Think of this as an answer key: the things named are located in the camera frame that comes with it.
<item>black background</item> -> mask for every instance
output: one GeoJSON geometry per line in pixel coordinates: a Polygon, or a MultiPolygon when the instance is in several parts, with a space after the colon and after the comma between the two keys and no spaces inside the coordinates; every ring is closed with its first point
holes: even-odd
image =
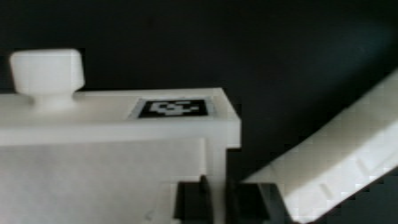
{"type": "MultiPolygon", "coordinates": [[[[0,2],[0,90],[16,49],[78,48],[83,90],[224,87],[243,120],[242,179],[318,130],[398,65],[389,0],[0,2]]],[[[396,223],[396,173],[318,223],[396,223]]]]}

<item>white plastic box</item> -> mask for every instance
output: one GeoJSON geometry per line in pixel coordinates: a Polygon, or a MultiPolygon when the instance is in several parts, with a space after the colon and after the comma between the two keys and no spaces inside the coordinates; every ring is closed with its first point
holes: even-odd
{"type": "Polygon", "coordinates": [[[18,52],[11,62],[25,96],[0,95],[0,223],[169,224],[176,184],[201,175],[224,223],[240,119],[222,89],[73,93],[75,50],[18,52]]]}

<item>white block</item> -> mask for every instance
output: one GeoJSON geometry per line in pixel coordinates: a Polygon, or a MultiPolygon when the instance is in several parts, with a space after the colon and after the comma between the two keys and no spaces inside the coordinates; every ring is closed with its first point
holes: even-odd
{"type": "Polygon", "coordinates": [[[293,220],[314,221],[398,166],[398,72],[245,182],[275,182],[293,220]]]}

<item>white cap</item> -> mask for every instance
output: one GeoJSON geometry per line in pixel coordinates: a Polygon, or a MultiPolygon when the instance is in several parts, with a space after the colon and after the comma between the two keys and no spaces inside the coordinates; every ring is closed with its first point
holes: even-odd
{"type": "Polygon", "coordinates": [[[28,50],[11,55],[16,92],[34,99],[34,109],[62,110],[75,105],[83,86],[80,53],[75,49],[28,50]]]}

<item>white knob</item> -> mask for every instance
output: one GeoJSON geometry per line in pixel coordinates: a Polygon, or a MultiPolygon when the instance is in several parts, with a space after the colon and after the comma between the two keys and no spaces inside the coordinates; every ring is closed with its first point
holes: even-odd
{"type": "Polygon", "coordinates": [[[34,99],[34,109],[75,106],[73,92],[83,86],[80,53],[75,49],[28,50],[11,55],[16,92],[34,99]]]}

